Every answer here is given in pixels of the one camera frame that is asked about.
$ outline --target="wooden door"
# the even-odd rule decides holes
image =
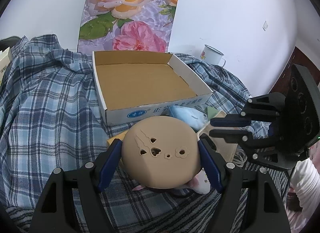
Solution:
[[[301,50],[295,47],[288,64],[285,66],[284,71],[282,72],[276,84],[271,89],[270,93],[280,92],[284,95],[287,95],[287,92],[289,89],[291,66],[293,64],[298,64],[298,65],[307,67],[311,75],[313,76],[316,84],[317,85],[319,84],[320,82],[319,69],[311,62],[311,60],[305,54],[302,53]]]

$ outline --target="green leaf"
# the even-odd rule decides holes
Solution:
[[[167,5],[167,4],[159,5],[159,7],[160,7],[160,8],[171,9],[171,6],[170,6],[170,5]]]
[[[159,13],[162,14],[162,15],[169,15],[169,14],[171,14],[171,10],[170,9],[164,9],[164,10],[159,11]]]
[[[126,22],[130,22],[130,21],[133,21],[132,19],[118,19],[118,22],[117,22],[117,25],[119,27],[119,29],[121,29],[121,27],[123,26],[123,24],[125,24]]]
[[[94,40],[106,36],[113,29],[116,20],[111,12],[97,15],[98,18],[86,22],[80,27],[79,39]]]
[[[172,17],[172,19],[174,19],[174,15],[176,14],[176,8],[177,7],[175,7],[175,6],[171,7],[171,17]]]

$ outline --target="striped fabric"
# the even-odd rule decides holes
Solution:
[[[78,169],[106,150],[106,139],[133,123],[105,127],[100,116],[92,76],[92,58],[62,49],[55,35],[28,41],[12,49],[0,88],[0,200],[21,231],[28,231],[41,191],[56,167]],[[219,66],[177,54],[214,91],[207,105],[239,113],[250,94],[241,81]],[[205,111],[206,106],[196,107]],[[256,137],[267,135],[267,124],[253,122]],[[257,170],[247,163],[246,169]],[[286,190],[286,175],[269,171],[279,193]],[[117,168],[101,200],[116,232],[204,232],[220,195],[193,194],[176,198],[147,189],[132,191],[139,183]],[[187,189],[177,190],[185,195]],[[88,232],[74,191],[76,212]],[[238,232],[244,211],[243,190],[232,232]]]

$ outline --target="light switch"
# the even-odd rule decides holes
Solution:
[[[267,28],[268,28],[268,23],[267,23],[267,21],[264,22],[262,28],[264,29],[264,31],[267,30]]]

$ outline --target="blue oval logo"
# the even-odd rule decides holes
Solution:
[[[128,114],[127,117],[128,118],[135,118],[135,117],[144,115],[146,112],[147,112],[146,110],[134,111],[134,112]]]

